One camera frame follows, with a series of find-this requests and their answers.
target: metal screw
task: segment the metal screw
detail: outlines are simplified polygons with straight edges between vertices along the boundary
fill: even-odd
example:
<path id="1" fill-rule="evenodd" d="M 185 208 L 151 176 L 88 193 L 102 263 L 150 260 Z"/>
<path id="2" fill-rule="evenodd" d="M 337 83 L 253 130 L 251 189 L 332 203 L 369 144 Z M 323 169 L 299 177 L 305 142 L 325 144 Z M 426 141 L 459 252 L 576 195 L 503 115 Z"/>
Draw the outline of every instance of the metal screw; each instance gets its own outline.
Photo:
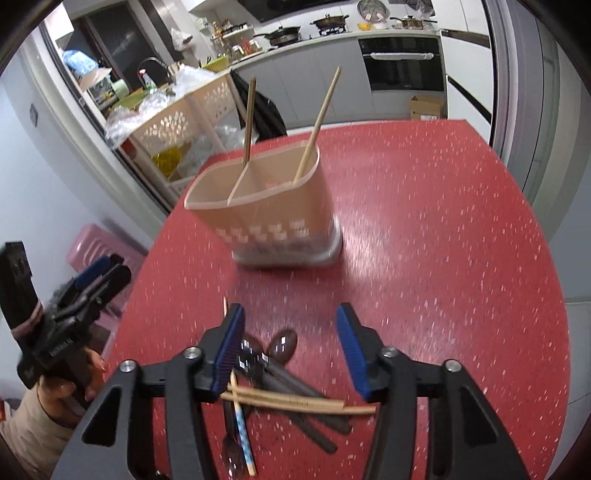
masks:
<path id="1" fill-rule="evenodd" d="M 445 362 L 445 368 L 450 372 L 459 372 L 462 369 L 462 365 L 457 360 L 448 360 Z"/>
<path id="2" fill-rule="evenodd" d="M 198 356 L 201 356 L 201 349 L 199 347 L 196 347 L 196 346 L 190 346 L 189 348 L 187 348 L 183 352 L 183 356 L 187 360 L 193 360 L 194 358 L 197 358 Z"/>
<path id="3" fill-rule="evenodd" d="M 132 370 L 135 370 L 135 367 L 138 366 L 138 363 L 135 360 L 125 360 L 123 362 L 121 362 L 121 365 L 119 366 L 119 370 L 121 370 L 122 372 L 128 373 L 131 372 Z"/>
<path id="4" fill-rule="evenodd" d="M 395 349 L 393 346 L 385 346 L 382 348 L 382 356 L 386 358 L 393 358 L 398 355 L 398 350 Z"/>

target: cardboard box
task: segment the cardboard box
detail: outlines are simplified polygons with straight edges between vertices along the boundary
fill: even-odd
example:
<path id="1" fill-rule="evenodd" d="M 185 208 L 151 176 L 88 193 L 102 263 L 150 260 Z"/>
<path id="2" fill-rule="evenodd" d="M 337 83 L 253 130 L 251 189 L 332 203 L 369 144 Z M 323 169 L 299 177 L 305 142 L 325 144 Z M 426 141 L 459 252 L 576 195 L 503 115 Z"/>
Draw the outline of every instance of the cardboard box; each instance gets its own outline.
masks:
<path id="1" fill-rule="evenodd" d="M 445 100 L 415 95 L 408 103 L 410 118 L 413 120 L 437 120 L 443 116 Z"/>

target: white kitchen cabinet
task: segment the white kitchen cabinet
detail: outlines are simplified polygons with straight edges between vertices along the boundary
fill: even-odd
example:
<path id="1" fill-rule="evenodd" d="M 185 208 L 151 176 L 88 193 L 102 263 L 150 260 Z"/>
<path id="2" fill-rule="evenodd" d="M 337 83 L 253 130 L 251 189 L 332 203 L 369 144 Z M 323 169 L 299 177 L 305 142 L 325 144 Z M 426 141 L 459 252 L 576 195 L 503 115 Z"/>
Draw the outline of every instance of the white kitchen cabinet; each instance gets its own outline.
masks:
<path id="1" fill-rule="evenodd" d="M 462 0 L 462 8 L 464 9 L 464 17 L 466 17 L 468 32 L 489 35 L 482 0 Z"/>
<path id="2" fill-rule="evenodd" d="M 491 50 L 450 37 L 441 37 L 441 45 L 446 74 L 492 112 L 495 76 Z"/>
<path id="3" fill-rule="evenodd" d="M 313 51 L 326 85 L 342 68 L 331 102 L 335 121 L 371 118 L 375 108 L 357 39 L 327 42 Z"/>
<path id="4" fill-rule="evenodd" d="M 476 108 L 447 81 L 447 117 L 466 120 L 488 143 L 491 140 L 491 125 Z"/>
<path id="5" fill-rule="evenodd" d="M 244 68 L 239 68 L 238 73 L 247 82 L 252 77 L 256 77 L 256 91 L 275 104 L 285 126 L 287 128 L 298 126 L 295 110 L 273 59 L 256 61 Z"/>
<path id="6" fill-rule="evenodd" d="M 461 0 L 431 0 L 437 17 L 437 28 L 468 31 Z"/>
<path id="7" fill-rule="evenodd" d="M 275 67 L 288 92 L 298 119 L 298 126 L 314 125 L 329 84 L 324 80 L 314 55 L 315 48 L 301 48 L 275 56 Z M 335 111 L 330 106 L 326 121 L 333 121 Z"/>

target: red table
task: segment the red table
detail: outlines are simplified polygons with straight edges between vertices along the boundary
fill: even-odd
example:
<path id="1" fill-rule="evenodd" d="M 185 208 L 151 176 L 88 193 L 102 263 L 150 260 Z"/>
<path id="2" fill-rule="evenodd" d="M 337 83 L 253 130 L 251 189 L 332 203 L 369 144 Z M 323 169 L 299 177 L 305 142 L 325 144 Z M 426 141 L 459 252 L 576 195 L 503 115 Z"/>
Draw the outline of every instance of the red table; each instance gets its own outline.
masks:
<path id="1" fill-rule="evenodd" d="M 253 152 L 307 138 L 282 138 Z M 164 225 L 135 283 L 111 357 L 149 364 L 194 344 L 222 319 L 222 297 L 246 309 L 268 342 L 293 327 L 289 370 L 327 395 L 361 403 L 334 325 L 339 303 L 411 358 L 460 360 L 505 423 L 532 478 L 544 478 L 569 390 L 569 338 L 544 237 L 512 177 L 462 121 L 379 122 L 327 129 L 318 139 L 345 245 L 319 270 L 244 271 L 226 245 L 183 208 Z M 205 408 L 221 478 L 220 405 Z M 426 403 L 420 402 L 413 478 L 424 478 Z M 279 415 L 251 417 L 261 479 L 361 479 L 374 420 L 326 455 Z M 162 404 L 157 466 L 167 470 Z"/>

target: cooking pot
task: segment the cooking pot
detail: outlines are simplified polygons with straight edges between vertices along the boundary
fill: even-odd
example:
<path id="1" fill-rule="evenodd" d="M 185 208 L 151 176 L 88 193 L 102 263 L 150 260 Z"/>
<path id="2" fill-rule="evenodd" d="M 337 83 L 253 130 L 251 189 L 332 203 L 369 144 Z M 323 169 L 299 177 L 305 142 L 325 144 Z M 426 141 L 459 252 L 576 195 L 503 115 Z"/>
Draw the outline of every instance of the cooking pot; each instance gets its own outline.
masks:
<path id="1" fill-rule="evenodd" d="M 255 37 L 265 37 L 273 47 L 283 47 L 300 41 L 300 27 L 279 27 L 271 33 L 258 33 Z"/>
<path id="2" fill-rule="evenodd" d="M 346 25 L 347 18 L 349 18 L 348 15 L 335 15 L 331 17 L 329 14 L 326 14 L 324 18 L 315 20 L 310 25 L 316 25 L 319 30 L 324 30 L 325 28 L 342 28 Z"/>
<path id="3" fill-rule="evenodd" d="M 390 20 L 400 20 L 402 28 L 409 28 L 411 30 L 422 30 L 425 22 L 437 23 L 435 20 L 420 20 L 418 18 L 414 18 L 412 15 L 407 15 L 404 18 L 390 17 Z"/>

